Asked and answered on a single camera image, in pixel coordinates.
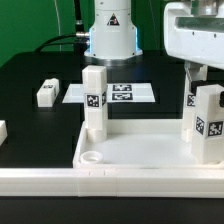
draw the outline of cable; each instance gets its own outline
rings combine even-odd
[[[35,51],[38,51],[39,48],[42,48],[43,46],[47,45],[47,44],[50,44],[52,42],[55,42],[57,40],[63,40],[63,39],[67,39],[67,38],[74,38],[76,37],[75,34],[66,34],[66,35],[61,35],[61,36],[58,36],[58,37],[54,37],[54,38],[51,38],[50,40],[47,40],[46,42],[44,42],[40,47],[38,47]]]
[[[61,36],[61,19],[60,19],[60,14],[58,10],[58,1],[54,0],[54,5],[55,5],[55,10],[56,10],[56,15],[57,15],[57,21],[58,21],[58,34]]]
[[[74,0],[74,8],[75,8],[75,19],[76,19],[76,23],[75,23],[76,32],[84,32],[80,0]]]
[[[38,47],[35,52],[39,53],[41,52],[41,50],[43,50],[45,47],[49,47],[49,46],[62,46],[62,45],[75,45],[75,44],[88,44],[87,41],[77,41],[77,42],[64,42],[64,43],[51,43],[51,44],[45,44],[45,45],[41,45],[40,47]]]
[[[155,42],[156,42],[156,47],[158,49],[159,46],[158,46],[158,42],[157,42],[156,22],[155,22],[155,15],[154,15],[154,12],[153,12],[153,7],[152,7],[152,0],[149,0],[149,5],[150,5],[151,14],[152,14],[153,29],[154,29],[154,38],[155,38]]]

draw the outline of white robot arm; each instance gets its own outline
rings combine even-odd
[[[131,0],[95,0],[95,23],[89,34],[85,52],[89,59],[112,65],[142,54],[131,21]]]
[[[167,4],[164,40],[170,56],[224,69],[224,1]]]

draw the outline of black table surface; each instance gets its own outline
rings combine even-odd
[[[87,64],[72,52],[21,53],[0,68],[0,120],[8,138],[0,168],[71,168],[83,104],[62,104],[69,84],[82,83]],[[60,80],[53,108],[38,108],[45,79]],[[211,84],[224,73],[210,69]],[[184,62],[162,51],[144,52],[141,62],[108,69],[108,83],[152,84],[155,103],[109,104],[109,119],[180,119]],[[211,223],[223,221],[224,200],[181,198],[1,197],[0,223]]]

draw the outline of white pillar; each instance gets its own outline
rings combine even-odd
[[[83,72],[85,124],[88,139],[101,142],[107,137],[107,70],[88,66]]]
[[[199,163],[218,163],[224,160],[224,108],[220,107],[220,85],[198,87],[192,154]]]
[[[184,91],[184,108],[181,137],[185,142],[192,141],[196,96],[189,91],[189,80],[186,76]]]

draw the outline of green wall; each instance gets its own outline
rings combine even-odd
[[[73,0],[57,2],[62,34],[74,32]],[[94,22],[94,0],[80,2],[88,31]],[[138,27],[139,45],[144,50],[163,48],[162,16],[166,3],[166,0],[152,0],[154,27],[149,0],[132,0],[132,20]],[[33,51],[55,36],[58,36],[58,23],[54,0],[0,0],[0,66],[13,55]]]

